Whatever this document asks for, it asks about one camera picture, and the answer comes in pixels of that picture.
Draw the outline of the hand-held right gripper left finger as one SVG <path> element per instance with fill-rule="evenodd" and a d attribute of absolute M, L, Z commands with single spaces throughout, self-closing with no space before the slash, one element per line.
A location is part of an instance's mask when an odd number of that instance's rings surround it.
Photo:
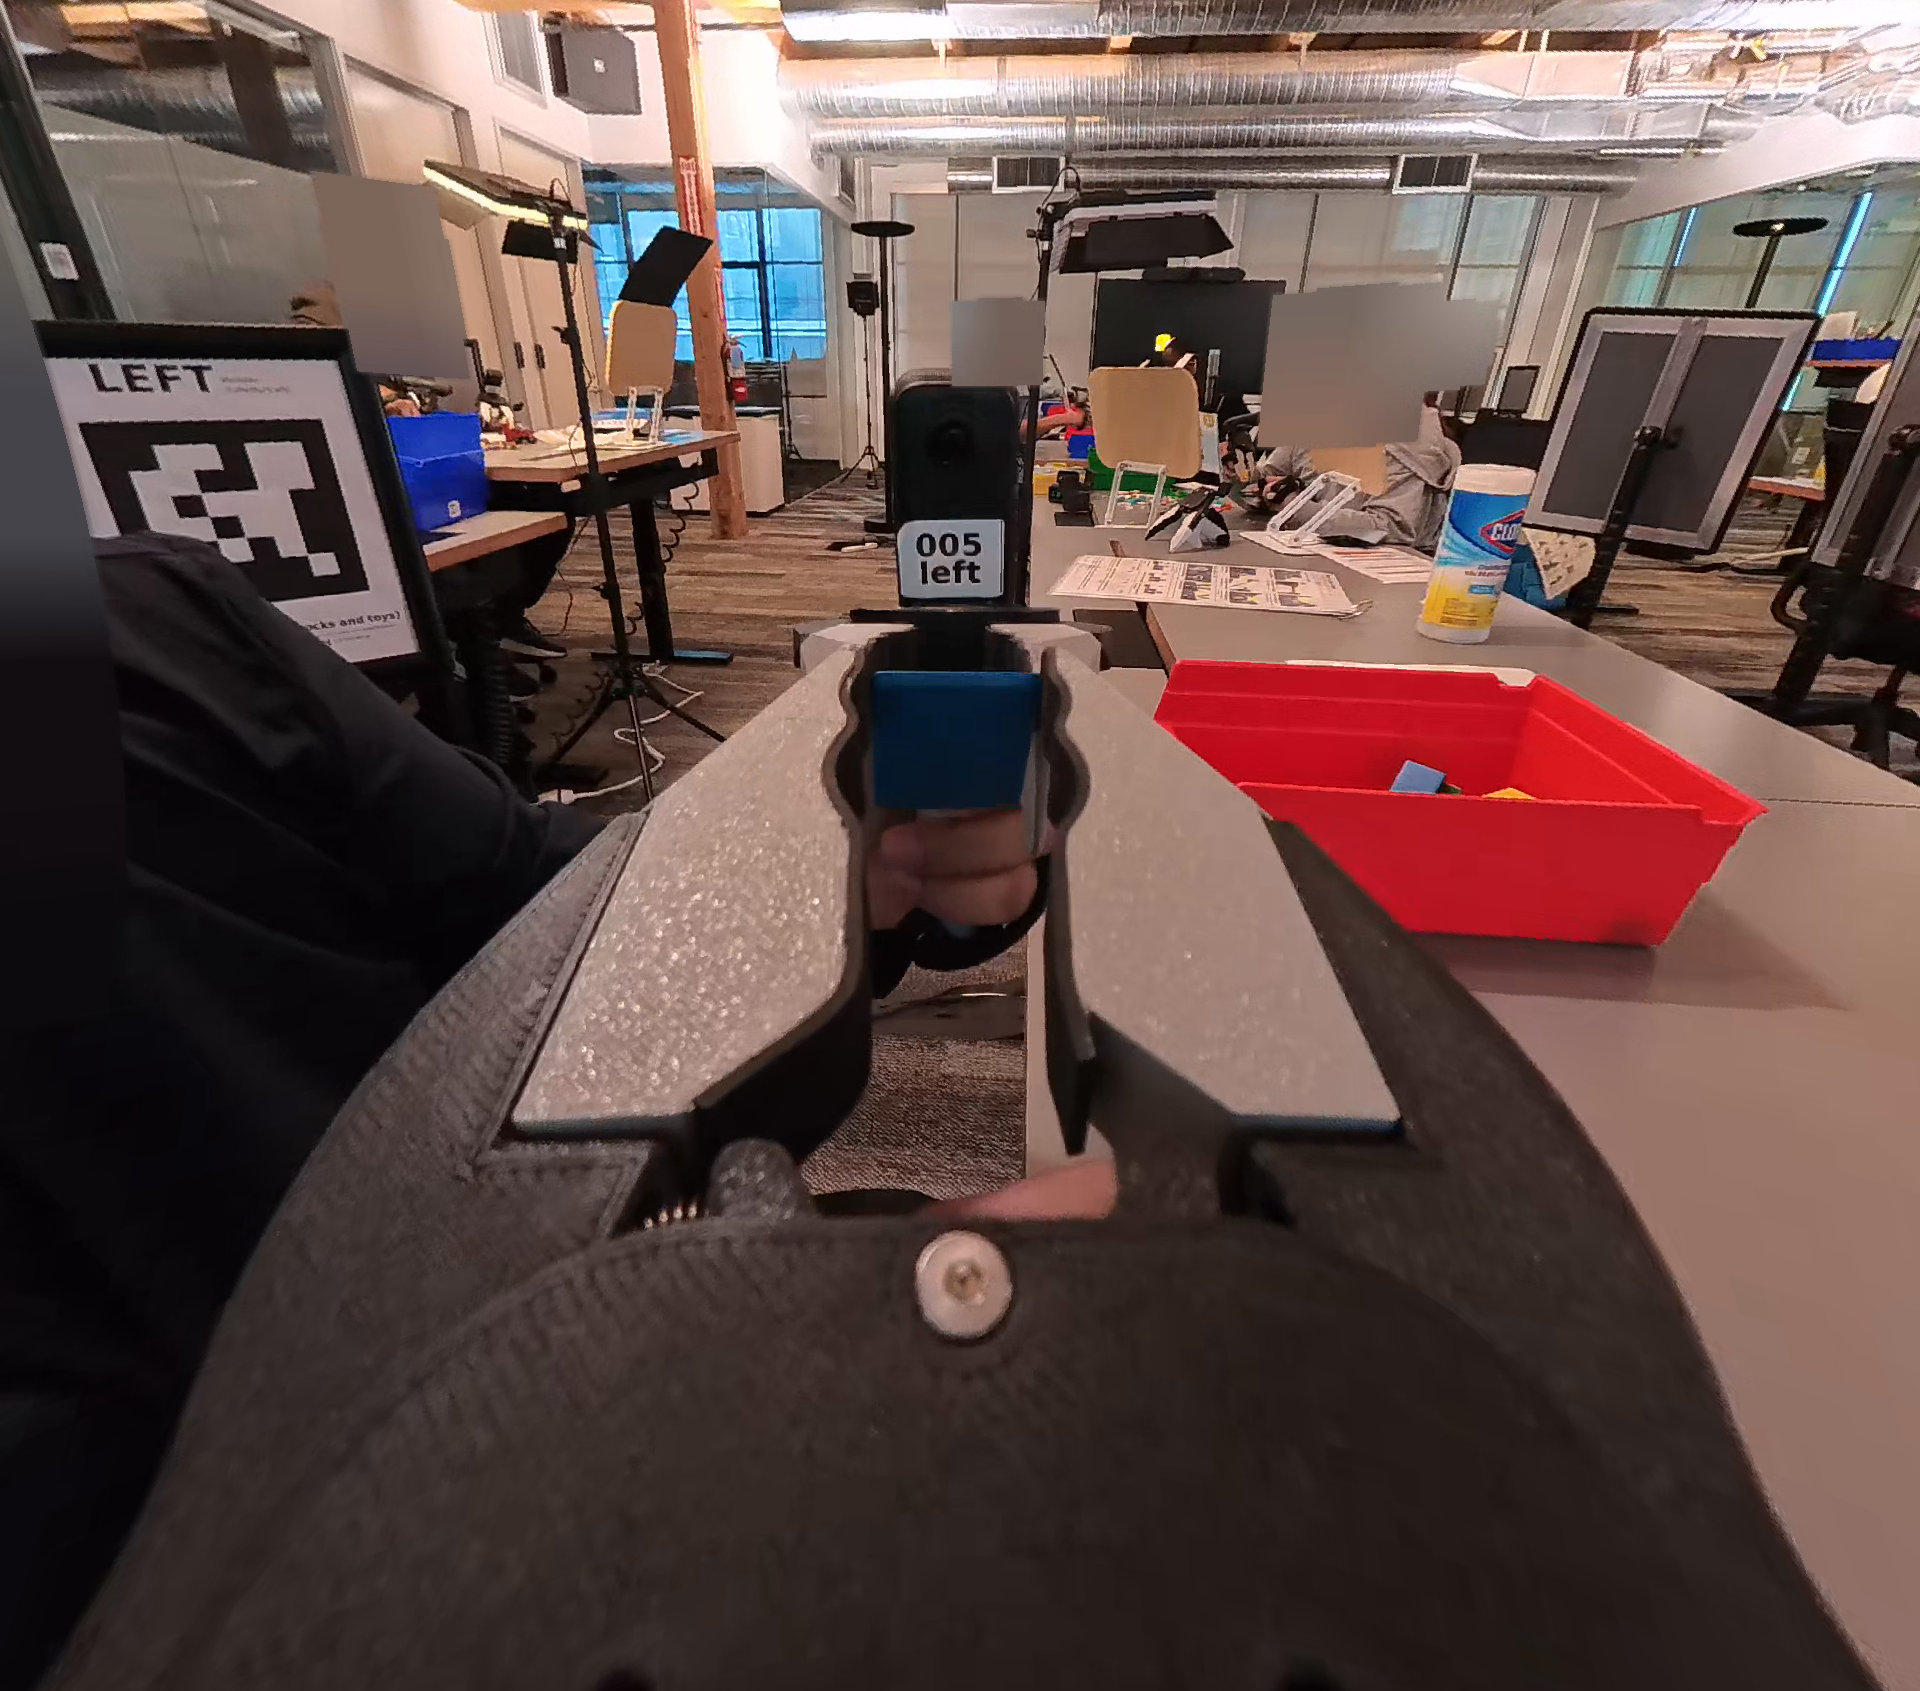
<path fill-rule="evenodd" d="M 638 1135 L 797 1159 L 872 1059 L 861 825 L 841 763 L 858 647 L 835 647 L 644 817 L 512 1105 L 530 1139 Z"/>

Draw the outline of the wipes canister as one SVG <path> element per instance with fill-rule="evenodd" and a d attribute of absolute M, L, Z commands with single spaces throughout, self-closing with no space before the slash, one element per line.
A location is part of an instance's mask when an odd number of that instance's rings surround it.
<path fill-rule="evenodd" d="M 1464 463 L 1438 533 L 1415 627 L 1438 643 L 1481 645 L 1492 635 L 1523 541 L 1536 469 Z"/>

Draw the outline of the dark wall box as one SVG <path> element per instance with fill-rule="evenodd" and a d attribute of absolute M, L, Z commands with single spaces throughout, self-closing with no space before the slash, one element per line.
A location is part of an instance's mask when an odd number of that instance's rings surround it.
<path fill-rule="evenodd" d="M 541 27 L 550 93 L 598 117 L 640 117 L 640 59 L 622 27 L 547 21 Z"/>

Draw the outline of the red plastic bin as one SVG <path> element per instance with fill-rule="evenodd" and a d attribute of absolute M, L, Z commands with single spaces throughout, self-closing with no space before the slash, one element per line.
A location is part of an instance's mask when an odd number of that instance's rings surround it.
<path fill-rule="evenodd" d="M 1191 657 L 1157 721 L 1413 933 L 1659 945 L 1765 815 L 1545 675 Z M 1406 759 L 1452 791 L 1390 791 Z"/>

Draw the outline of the black white marker sign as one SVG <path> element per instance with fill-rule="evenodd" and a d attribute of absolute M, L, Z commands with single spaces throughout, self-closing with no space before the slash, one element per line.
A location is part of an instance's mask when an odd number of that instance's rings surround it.
<path fill-rule="evenodd" d="M 37 335 L 97 537 L 200 541 L 350 663 L 450 671 L 389 421 L 344 329 Z"/>

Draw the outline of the black monitor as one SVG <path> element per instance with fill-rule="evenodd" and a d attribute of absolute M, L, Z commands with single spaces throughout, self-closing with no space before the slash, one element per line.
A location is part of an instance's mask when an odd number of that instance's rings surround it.
<path fill-rule="evenodd" d="M 1282 279 L 1199 267 L 1138 277 L 1103 273 L 1094 285 L 1090 365 L 1153 363 L 1158 339 L 1170 335 L 1194 355 L 1201 385 L 1215 385 L 1227 399 L 1260 397 L 1272 307 L 1287 291 Z"/>

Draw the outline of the person's left hand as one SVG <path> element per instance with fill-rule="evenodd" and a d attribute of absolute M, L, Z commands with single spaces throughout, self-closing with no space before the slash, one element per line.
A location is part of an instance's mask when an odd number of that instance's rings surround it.
<path fill-rule="evenodd" d="M 872 931 L 914 915 L 952 931 L 1011 927 L 1042 893 L 1042 863 L 1020 807 L 914 811 L 868 839 L 867 911 Z"/>

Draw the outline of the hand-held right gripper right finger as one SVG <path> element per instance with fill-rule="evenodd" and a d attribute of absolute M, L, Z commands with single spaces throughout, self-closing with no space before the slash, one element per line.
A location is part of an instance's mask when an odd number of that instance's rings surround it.
<path fill-rule="evenodd" d="M 1263 1135 L 1396 1133 L 1403 1111 L 1254 799 L 1066 649 L 1042 669 L 1059 833 L 1040 1043 L 1062 1147 L 1222 1155 Z"/>

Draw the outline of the black floor lamp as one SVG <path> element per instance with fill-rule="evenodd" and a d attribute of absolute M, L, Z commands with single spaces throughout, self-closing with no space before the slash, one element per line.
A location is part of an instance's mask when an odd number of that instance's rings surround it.
<path fill-rule="evenodd" d="M 1744 311 L 1760 309 L 1781 247 L 1789 239 L 1809 237 L 1825 231 L 1829 221 L 1831 219 L 1826 215 L 1765 215 L 1749 217 L 1732 225 L 1732 235 L 1737 239 L 1760 245 L 1741 303 Z"/>
<path fill-rule="evenodd" d="M 887 417 L 894 393 L 894 245 L 913 235 L 914 225 L 894 215 L 858 217 L 852 235 L 872 253 L 871 269 L 848 281 L 852 311 L 874 329 L 872 403 L 867 413 L 867 439 L 857 463 L 867 469 L 871 483 L 884 479 L 890 455 Z"/>

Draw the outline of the black framed panel on stand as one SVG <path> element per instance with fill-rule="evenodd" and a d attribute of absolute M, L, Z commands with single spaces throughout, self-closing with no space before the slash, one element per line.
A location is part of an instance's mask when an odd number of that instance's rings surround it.
<path fill-rule="evenodd" d="M 1526 523 L 1597 551 L 1563 615 L 1591 629 L 1624 545 L 1721 547 L 1813 353 L 1819 311 L 1628 311 L 1578 327 Z"/>
<path fill-rule="evenodd" d="M 1894 437 L 1918 427 L 1918 319 L 1908 323 L 1861 429 L 1846 477 L 1829 491 L 1829 511 L 1810 561 L 1832 569 L 1861 527 L 1878 515 L 1864 575 L 1918 587 L 1918 453 L 1896 455 Z"/>

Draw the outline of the light panel on tripod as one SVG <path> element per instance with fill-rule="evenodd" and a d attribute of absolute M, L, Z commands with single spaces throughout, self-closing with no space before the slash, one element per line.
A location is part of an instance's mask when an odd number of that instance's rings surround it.
<path fill-rule="evenodd" d="M 565 199 L 559 189 L 543 191 L 505 173 L 441 163 L 427 163 L 422 171 L 439 197 L 453 199 L 458 209 L 477 209 L 502 219 L 506 231 L 501 247 L 506 255 L 552 265 L 561 283 L 566 331 L 565 345 L 571 361 L 574 397 L 579 401 L 579 431 L 574 437 L 562 437 L 561 443 L 573 443 L 579 433 L 589 431 L 587 445 L 590 457 L 610 447 L 617 437 L 602 439 L 594 421 L 587 373 L 587 335 L 580 325 L 571 279 L 571 269 L 579 263 L 587 241 L 589 217 Z M 637 565 L 626 511 L 617 509 L 612 515 L 600 515 L 589 519 L 589 523 L 597 539 L 600 565 L 598 591 L 608 609 L 612 651 L 607 661 L 608 671 L 598 679 L 598 689 L 587 719 L 561 741 L 547 773 L 559 777 L 562 783 L 574 779 L 577 769 L 569 765 L 574 745 L 614 703 L 622 703 L 629 711 L 631 741 L 637 751 L 637 787 L 644 791 L 647 799 L 654 799 L 659 777 L 643 711 L 644 701 L 651 701 L 664 715 L 681 717 L 714 743 L 720 743 L 722 735 L 705 719 L 690 715 L 682 701 L 687 693 L 682 685 L 664 691 L 652 677 L 652 667 L 659 663 L 651 663 L 648 659 L 647 633 L 635 587 Z"/>

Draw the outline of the wooden board stand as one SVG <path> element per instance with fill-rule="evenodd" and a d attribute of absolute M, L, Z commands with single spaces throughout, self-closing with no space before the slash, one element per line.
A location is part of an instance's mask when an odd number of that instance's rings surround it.
<path fill-rule="evenodd" d="M 678 313 L 621 297 L 612 305 L 605 347 L 605 385 L 621 413 L 621 433 L 631 445 L 652 443 L 660 411 L 675 385 L 678 361 Z"/>
<path fill-rule="evenodd" d="M 1110 469 L 1103 523 L 1144 527 L 1202 471 L 1199 383 L 1178 365 L 1098 365 L 1089 375 L 1094 455 Z"/>

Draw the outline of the person's left forearm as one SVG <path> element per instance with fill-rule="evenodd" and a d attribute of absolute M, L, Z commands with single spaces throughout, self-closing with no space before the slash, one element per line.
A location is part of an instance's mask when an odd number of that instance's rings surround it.
<path fill-rule="evenodd" d="M 602 821 L 424 729 L 212 547 L 94 559 L 131 891 L 69 1091 L 72 1219 L 121 1275 L 225 1287 L 395 1039 Z"/>

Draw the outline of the blue plastic bin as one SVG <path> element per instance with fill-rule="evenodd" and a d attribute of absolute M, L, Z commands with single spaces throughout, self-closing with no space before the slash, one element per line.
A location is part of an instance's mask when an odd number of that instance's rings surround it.
<path fill-rule="evenodd" d="M 389 415 L 404 499 L 421 535 L 488 511 L 483 429 L 477 411 Z"/>

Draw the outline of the black office chair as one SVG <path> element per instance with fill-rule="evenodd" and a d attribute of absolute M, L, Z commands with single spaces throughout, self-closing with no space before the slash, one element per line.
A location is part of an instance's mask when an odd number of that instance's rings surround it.
<path fill-rule="evenodd" d="M 1916 707 L 1902 689 L 1918 671 L 1918 591 L 1901 581 L 1850 577 L 1806 557 L 1771 605 L 1792 631 L 1792 647 L 1763 707 L 1798 729 L 1849 729 L 1850 751 L 1880 769 L 1892 765 L 1894 739 L 1918 743 Z M 1814 683 L 1832 661 L 1884 669 L 1864 695 L 1816 695 Z"/>

